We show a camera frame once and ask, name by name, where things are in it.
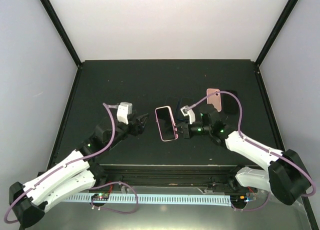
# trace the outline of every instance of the phone case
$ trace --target phone case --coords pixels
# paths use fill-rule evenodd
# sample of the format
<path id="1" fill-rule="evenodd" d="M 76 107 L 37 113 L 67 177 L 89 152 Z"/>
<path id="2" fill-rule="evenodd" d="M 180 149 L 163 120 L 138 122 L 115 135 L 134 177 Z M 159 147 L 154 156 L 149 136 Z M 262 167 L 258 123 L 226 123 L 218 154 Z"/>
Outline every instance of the phone case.
<path id="1" fill-rule="evenodd" d="M 213 94 L 215 92 L 220 92 L 220 90 L 217 88 L 208 88 L 206 90 L 206 95 L 208 96 L 208 95 Z M 215 107 L 215 109 L 217 109 L 218 112 L 221 112 L 222 106 L 221 106 L 221 94 L 220 93 L 217 93 L 217 94 L 214 94 L 214 95 L 208 97 L 206 99 L 206 103 L 212 104 Z"/>
<path id="2" fill-rule="evenodd" d="M 173 116 L 173 114 L 172 114 L 171 107 L 170 107 L 170 106 L 157 107 L 157 108 L 154 110 L 154 113 L 155 113 L 156 124 L 158 125 L 158 128 L 159 128 L 159 133 L 160 133 L 161 140 L 162 140 L 163 142 L 169 142 L 169 141 L 176 140 L 176 139 L 178 139 L 178 134 L 175 134 L 175 138 L 174 138 L 174 139 L 170 139 L 170 140 L 164 140 L 163 137 L 162 137 L 160 125 L 159 125 L 159 122 L 158 122 L 157 109 L 163 109 L 163 108 L 168 108 L 168 109 L 169 109 L 172 127 L 173 127 L 173 129 L 174 129 L 175 132 L 177 131 L 176 123 L 175 123 L 175 120 L 174 120 L 174 116 Z"/>

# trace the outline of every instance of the smartphone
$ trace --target smartphone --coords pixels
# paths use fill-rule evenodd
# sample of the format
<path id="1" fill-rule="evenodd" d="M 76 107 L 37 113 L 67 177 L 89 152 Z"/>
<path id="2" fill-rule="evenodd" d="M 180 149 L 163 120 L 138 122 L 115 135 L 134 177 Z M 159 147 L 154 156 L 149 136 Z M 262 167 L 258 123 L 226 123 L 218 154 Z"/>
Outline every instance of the smartphone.
<path id="1" fill-rule="evenodd" d="M 237 91 L 235 90 L 226 90 L 226 91 L 238 97 Z M 229 94 L 223 94 L 222 105 L 223 105 L 223 112 L 226 114 L 238 114 L 239 112 L 239 106 L 237 101 Z"/>
<path id="2" fill-rule="evenodd" d="M 161 140 L 164 142 L 176 140 L 176 127 L 174 116 L 170 106 L 162 106 L 155 109 L 155 118 L 159 127 Z"/>
<path id="3" fill-rule="evenodd" d="M 168 96 L 165 100 L 164 103 L 165 106 L 169 106 L 172 111 L 173 119 L 176 119 L 177 113 L 181 112 L 179 107 L 179 98 L 173 97 L 173 96 Z"/>
<path id="4" fill-rule="evenodd" d="M 206 95 L 210 95 L 210 94 L 213 94 L 215 92 L 220 92 L 219 89 L 217 88 L 208 88 L 206 90 Z M 217 109 L 218 112 L 221 112 L 222 110 L 222 106 L 221 106 L 221 95 L 220 93 L 216 93 L 216 94 L 213 94 L 212 96 L 208 97 L 206 99 L 206 103 L 207 104 L 212 104 L 215 109 Z"/>

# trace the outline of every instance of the pink cable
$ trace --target pink cable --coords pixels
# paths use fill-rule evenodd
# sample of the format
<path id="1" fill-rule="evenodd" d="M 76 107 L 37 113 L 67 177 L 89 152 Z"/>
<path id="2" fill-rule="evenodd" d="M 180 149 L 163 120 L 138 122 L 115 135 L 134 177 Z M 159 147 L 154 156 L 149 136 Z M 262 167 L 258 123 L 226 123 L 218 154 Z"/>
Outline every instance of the pink cable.
<path id="1" fill-rule="evenodd" d="M 215 95 L 215 94 L 228 94 L 228 95 L 232 96 L 232 97 L 236 100 L 236 102 L 238 103 L 239 111 L 240 111 L 239 121 L 238 121 L 238 133 L 239 133 L 239 136 L 240 136 L 242 139 L 244 139 L 244 136 L 243 136 L 243 134 L 242 134 L 242 132 L 241 132 L 241 128 L 240 128 L 240 127 L 241 127 L 242 117 L 243 117 L 243 109 L 242 109 L 240 100 L 239 100 L 234 94 L 232 94 L 231 92 L 228 92 L 228 91 L 216 91 L 216 92 L 214 92 L 214 93 L 211 93 L 211 94 L 203 97 L 201 100 L 199 100 L 198 102 L 196 102 L 196 103 L 193 104 L 192 106 L 187 107 L 187 108 L 186 108 L 186 111 L 188 111 L 188 110 L 190 110 L 190 109 L 193 109 L 195 106 L 197 106 L 198 104 L 200 104 L 201 102 L 203 102 L 204 100 L 206 100 L 207 98 L 209 98 L 209 97 L 211 97 L 211 96 L 213 96 L 213 95 Z M 255 147 L 257 147 L 257 148 L 259 148 L 259 149 L 261 149 L 261 150 L 269 153 L 269 150 L 268 150 L 268 149 L 265 149 L 264 147 L 259 146 L 258 144 L 255 144 L 254 142 L 252 142 L 252 141 L 250 141 L 250 140 L 248 140 L 248 139 L 244 139 L 244 140 L 245 140 L 246 142 L 254 145 Z M 306 179 L 308 179 L 308 181 L 310 182 L 310 184 L 311 184 L 311 186 L 312 186 L 312 192 L 306 193 L 306 194 L 302 194 L 302 195 L 301 195 L 302 197 L 311 197 L 311 196 L 313 196 L 313 195 L 316 194 L 316 192 L 317 192 L 316 183 L 311 179 L 311 177 L 310 177 L 303 169 L 301 169 L 301 167 L 299 167 L 299 166 L 296 165 L 294 162 L 286 159 L 285 157 L 283 157 L 283 156 L 281 156 L 281 155 L 279 155 L 279 154 L 277 154 L 277 153 L 275 153 L 275 152 L 270 151 L 270 154 L 273 155 L 273 156 L 276 156 L 276 157 L 280 158 L 281 160 L 285 161 L 286 163 L 290 164 L 292 167 L 294 167 L 295 169 L 297 169 Z"/>
<path id="2" fill-rule="evenodd" d="M 75 159 L 75 160 L 72 160 L 72 161 L 69 161 L 68 163 L 66 163 L 66 165 L 70 165 L 76 161 L 80 161 L 80 160 L 85 160 L 85 159 L 90 159 L 90 158 L 93 158 L 99 154 L 102 154 L 104 151 L 106 151 L 112 144 L 114 138 L 115 138 L 115 134 L 116 134 L 116 125 L 115 125 L 115 121 L 114 121 L 114 118 L 112 116 L 112 113 L 108 107 L 107 104 L 103 103 L 103 106 L 105 107 L 106 111 L 108 112 L 109 114 L 109 117 L 110 117 L 110 120 L 111 120 L 111 125 L 112 125 L 112 134 L 111 134 L 111 138 L 110 138 L 110 141 L 108 142 L 108 144 L 102 148 L 101 150 L 93 153 L 93 154 L 90 154 L 88 156 L 84 156 L 84 157 L 80 157 L 78 159 Z M 64 168 L 63 166 L 60 166 L 58 167 L 57 169 L 55 169 L 54 171 L 50 172 L 48 175 L 44 176 L 42 179 L 40 179 L 34 186 L 38 186 L 39 184 L 41 184 L 44 180 L 46 180 L 47 178 L 49 178 L 50 176 L 52 176 L 52 174 L 58 172 L 60 169 Z M 9 216 L 9 213 L 10 211 L 12 210 L 12 208 L 17 204 L 18 201 L 20 201 L 24 196 L 26 196 L 31 190 L 33 190 L 32 188 L 29 188 L 27 191 L 25 191 L 24 193 L 22 193 L 19 197 L 16 198 L 15 201 L 13 201 L 13 203 L 9 206 L 9 208 L 7 209 L 7 211 L 5 212 L 4 214 L 4 222 L 6 224 L 14 224 L 14 223 L 17 223 L 18 220 L 8 220 L 8 216 Z"/>
<path id="3" fill-rule="evenodd" d="M 240 100 L 231 92 L 228 92 L 228 91 L 216 91 L 216 92 L 213 92 L 203 98 L 201 98 L 201 100 L 199 100 L 198 102 L 196 102 L 195 104 L 193 104 L 192 106 L 190 107 L 187 107 L 185 110 L 186 111 L 189 111 L 191 109 L 193 109 L 195 106 L 199 105 L 200 103 L 202 103 L 204 100 L 206 100 L 207 98 L 213 96 L 213 95 L 216 95 L 216 94 L 228 94 L 230 95 L 231 97 L 233 97 L 236 102 L 238 103 L 238 106 L 239 106 L 239 111 L 240 111 L 240 115 L 239 115 L 239 121 L 238 121 L 238 132 L 239 132 L 239 135 L 240 137 L 243 139 L 244 136 L 242 135 L 242 132 L 240 130 L 240 127 L 241 127 L 241 122 L 242 122 L 242 115 L 243 115 L 243 111 L 242 111 L 242 106 L 241 106 L 241 102 Z"/>
<path id="4" fill-rule="evenodd" d="M 119 211 L 119 210 L 115 210 L 115 209 L 108 208 L 108 207 L 101 207 L 101 206 L 98 207 L 98 206 L 94 206 L 94 199 L 92 199 L 92 201 L 91 201 L 91 206 L 92 206 L 93 208 L 96 207 L 96 208 L 100 208 L 100 209 L 102 209 L 102 210 L 111 211 L 111 212 L 114 212 L 114 213 L 117 213 L 117 214 L 133 214 L 133 213 L 135 213 L 135 212 L 138 210 L 138 207 L 139 207 L 138 195 L 137 195 L 136 191 L 133 189 L 133 187 L 131 187 L 130 185 L 128 185 L 128 184 L 126 184 L 126 183 L 124 183 L 124 182 L 122 182 L 122 181 L 113 181 L 113 182 L 109 182 L 109 183 L 106 183 L 106 184 L 101 185 L 101 186 L 92 187 L 92 188 L 90 188 L 89 190 L 101 189 L 101 188 L 103 188 L 103 187 L 107 187 L 107 186 L 114 185 L 114 184 L 124 185 L 124 186 L 126 186 L 126 187 L 128 187 L 128 188 L 131 189 L 131 191 L 132 191 L 133 194 L 135 195 L 135 201 L 136 201 L 135 207 L 134 207 L 133 210 L 131 210 L 131 211 Z"/>

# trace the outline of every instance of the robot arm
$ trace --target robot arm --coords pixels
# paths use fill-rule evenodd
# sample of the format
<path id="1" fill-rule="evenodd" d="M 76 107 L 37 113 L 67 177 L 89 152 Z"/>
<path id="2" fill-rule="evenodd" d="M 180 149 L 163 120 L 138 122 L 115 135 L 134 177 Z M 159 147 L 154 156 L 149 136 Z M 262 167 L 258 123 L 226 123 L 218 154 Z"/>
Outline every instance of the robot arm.
<path id="1" fill-rule="evenodd" d="M 149 116 L 144 114 L 136 117 L 136 113 L 132 111 L 132 104 L 128 102 L 120 103 L 117 108 L 115 137 L 109 149 L 106 150 L 116 146 L 128 135 L 142 134 Z M 109 119 L 103 119 L 88 139 L 50 170 L 24 185 L 19 182 L 11 185 L 9 188 L 10 205 L 19 196 L 25 194 L 12 207 L 23 228 L 36 224 L 46 212 L 66 198 L 105 183 L 103 180 L 107 174 L 104 169 L 92 158 L 81 158 L 98 152 L 108 144 L 112 133 L 109 122 Z"/>
<path id="2" fill-rule="evenodd" d="M 216 145 L 236 152 L 261 167 L 262 170 L 249 167 L 241 168 L 234 176 L 241 186 L 270 191 L 286 205 L 292 205 L 311 186 L 308 179 L 296 168 L 270 154 L 272 152 L 282 156 L 308 173 L 295 151 L 289 149 L 284 152 L 268 147 L 243 134 L 241 137 L 238 131 L 221 121 L 218 111 L 212 104 L 202 105 L 200 115 L 201 122 L 182 124 L 182 133 L 185 139 L 196 135 L 209 135 Z"/>

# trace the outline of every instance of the black platform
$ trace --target black platform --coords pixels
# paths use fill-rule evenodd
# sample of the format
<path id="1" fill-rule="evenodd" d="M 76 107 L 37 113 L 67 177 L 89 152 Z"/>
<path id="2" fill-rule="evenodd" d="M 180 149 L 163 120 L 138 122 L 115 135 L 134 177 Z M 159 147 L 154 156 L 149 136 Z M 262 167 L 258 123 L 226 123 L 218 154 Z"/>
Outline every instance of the black platform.
<path id="1" fill-rule="evenodd" d="M 145 132 L 130 136 L 100 159 L 117 165 L 254 165 L 243 156 L 214 145 L 209 137 L 180 137 L 162 142 L 155 108 L 167 97 L 198 101 L 208 88 L 237 91 L 243 107 L 242 131 L 275 148 L 275 140 L 250 60 L 87 60 L 79 76 L 55 162 L 63 160 L 107 116 L 102 103 L 133 103 L 138 114 L 149 113 Z M 239 114 L 221 112 L 237 126 Z"/>

